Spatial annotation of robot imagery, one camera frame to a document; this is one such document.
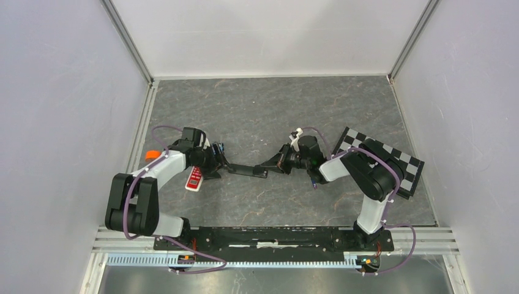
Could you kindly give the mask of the red white remote control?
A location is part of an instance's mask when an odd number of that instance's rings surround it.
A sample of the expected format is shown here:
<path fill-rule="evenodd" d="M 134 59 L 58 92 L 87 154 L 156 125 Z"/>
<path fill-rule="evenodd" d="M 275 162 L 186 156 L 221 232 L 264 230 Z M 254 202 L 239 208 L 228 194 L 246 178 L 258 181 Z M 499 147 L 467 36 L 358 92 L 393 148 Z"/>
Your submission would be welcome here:
<path fill-rule="evenodd" d="M 198 192 L 203 182 L 203 175 L 199 167 L 192 167 L 189 177 L 185 184 L 185 189 Z"/>

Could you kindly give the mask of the black remote control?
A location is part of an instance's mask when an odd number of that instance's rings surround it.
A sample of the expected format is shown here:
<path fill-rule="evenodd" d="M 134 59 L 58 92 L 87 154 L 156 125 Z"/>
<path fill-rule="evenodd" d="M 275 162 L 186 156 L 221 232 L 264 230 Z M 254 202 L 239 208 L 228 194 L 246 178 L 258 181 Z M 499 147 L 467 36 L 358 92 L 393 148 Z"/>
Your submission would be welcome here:
<path fill-rule="evenodd" d="M 267 178 L 268 176 L 268 171 L 260 165 L 248 166 L 240 164 L 229 164 L 228 173 L 254 178 Z"/>

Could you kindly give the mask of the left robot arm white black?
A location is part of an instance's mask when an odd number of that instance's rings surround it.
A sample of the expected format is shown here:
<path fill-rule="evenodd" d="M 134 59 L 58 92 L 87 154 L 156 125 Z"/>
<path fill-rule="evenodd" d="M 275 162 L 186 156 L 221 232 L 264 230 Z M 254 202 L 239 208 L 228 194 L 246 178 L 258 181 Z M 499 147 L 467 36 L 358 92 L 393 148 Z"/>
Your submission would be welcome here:
<path fill-rule="evenodd" d="M 105 227 L 124 233 L 128 239 L 169 236 L 176 249 L 188 248 L 192 243 L 188 219 L 161 213 L 159 191 L 190 167 L 199 168 L 203 179 L 219 179 L 218 171 L 226 165 L 223 150 L 223 143 L 211 143 L 202 130 L 184 127 L 181 137 L 164 144 L 163 151 L 143 168 L 114 176 Z"/>

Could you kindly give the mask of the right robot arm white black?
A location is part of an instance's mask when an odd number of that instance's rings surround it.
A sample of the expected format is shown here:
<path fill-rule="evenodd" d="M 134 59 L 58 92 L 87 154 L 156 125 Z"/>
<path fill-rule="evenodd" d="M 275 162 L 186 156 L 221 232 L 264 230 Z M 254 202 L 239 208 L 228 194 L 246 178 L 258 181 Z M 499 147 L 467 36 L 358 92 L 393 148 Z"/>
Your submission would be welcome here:
<path fill-rule="evenodd" d="M 405 167 L 373 139 L 364 140 L 359 147 L 326 158 L 317 138 L 291 136 L 278 153 L 260 164 L 268 171 L 290 174 L 292 169 L 305 170 L 315 184 L 331 183 L 350 176 L 364 198 L 353 234 L 355 245 L 371 249 L 378 242 L 378 232 L 384 227 L 386 205 L 397 193 L 406 176 Z"/>

